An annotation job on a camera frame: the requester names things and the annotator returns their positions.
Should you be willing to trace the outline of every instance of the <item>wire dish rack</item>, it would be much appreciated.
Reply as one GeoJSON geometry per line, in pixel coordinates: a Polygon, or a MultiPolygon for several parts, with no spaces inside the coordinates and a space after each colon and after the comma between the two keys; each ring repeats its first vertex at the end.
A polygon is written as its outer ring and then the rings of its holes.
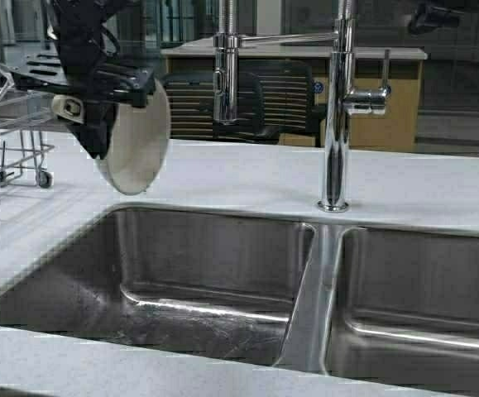
{"type": "Polygon", "coordinates": [[[53,177],[43,163],[54,146],[46,143],[41,126],[55,117],[52,95],[17,91],[6,65],[0,64],[0,73],[6,78],[0,88],[0,189],[10,184],[48,189],[53,177]],[[17,182],[31,171],[35,183],[17,182]]]}

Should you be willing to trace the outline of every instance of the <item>faucet base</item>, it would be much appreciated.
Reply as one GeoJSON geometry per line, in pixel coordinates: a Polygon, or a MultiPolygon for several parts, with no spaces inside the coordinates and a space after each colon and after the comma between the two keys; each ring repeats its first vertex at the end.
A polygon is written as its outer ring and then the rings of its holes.
{"type": "Polygon", "coordinates": [[[349,209],[349,204],[344,203],[343,206],[333,206],[324,204],[322,201],[318,203],[319,208],[326,213],[345,213],[349,209]]]}

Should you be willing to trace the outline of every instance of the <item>faucet spout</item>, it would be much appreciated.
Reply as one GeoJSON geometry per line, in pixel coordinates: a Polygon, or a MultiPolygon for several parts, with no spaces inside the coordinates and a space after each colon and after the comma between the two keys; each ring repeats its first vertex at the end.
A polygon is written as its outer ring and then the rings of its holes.
{"type": "Polygon", "coordinates": [[[348,208],[346,179],[351,115],[384,115],[391,91],[388,85],[389,51],[385,56],[382,85],[378,89],[359,89],[353,85],[356,14],[357,0],[340,0],[334,31],[309,35],[250,37],[241,36],[237,32],[237,0],[219,0],[219,32],[213,39],[213,118],[215,122],[222,124],[232,124],[237,120],[237,65],[239,49],[244,44],[333,42],[328,72],[323,183],[319,201],[319,207],[327,212],[344,212],[348,208]]]}

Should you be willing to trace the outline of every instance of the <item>countertop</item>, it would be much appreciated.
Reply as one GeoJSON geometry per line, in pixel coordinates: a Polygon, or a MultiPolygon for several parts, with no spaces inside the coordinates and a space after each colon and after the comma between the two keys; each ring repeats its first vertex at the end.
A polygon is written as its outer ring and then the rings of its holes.
{"type": "MultiPolygon", "coordinates": [[[[120,203],[479,236],[479,159],[353,151],[351,209],[316,208],[323,152],[172,141],[144,194],[115,192],[69,134],[51,133],[50,190],[11,187],[0,207],[0,294],[79,227],[120,203]]],[[[373,385],[0,328],[0,385],[58,396],[427,396],[373,385]]]]}
{"type": "MultiPolygon", "coordinates": [[[[358,59],[380,60],[384,58],[386,47],[357,47],[358,59]]],[[[332,46],[327,45],[247,45],[239,50],[240,56],[249,58],[331,58],[332,46]]],[[[191,41],[179,47],[162,50],[166,58],[213,56],[213,39],[191,41]]],[[[391,48],[392,60],[426,60],[427,54],[420,48],[391,48]]]]}

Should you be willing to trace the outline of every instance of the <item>sink basin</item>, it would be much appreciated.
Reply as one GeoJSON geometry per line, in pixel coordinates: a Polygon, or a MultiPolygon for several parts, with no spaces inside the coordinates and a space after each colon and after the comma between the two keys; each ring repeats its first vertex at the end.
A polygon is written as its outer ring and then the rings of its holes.
{"type": "Polygon", "coordinates": [[[0,298],[0,325],[273,364],[314,228],[124,208],[0,298]]]}
{"type": "Polygon", "coordinates": [[[340,264],[332,375],[479,397],[479,238],[354,229],[340,264]]]}

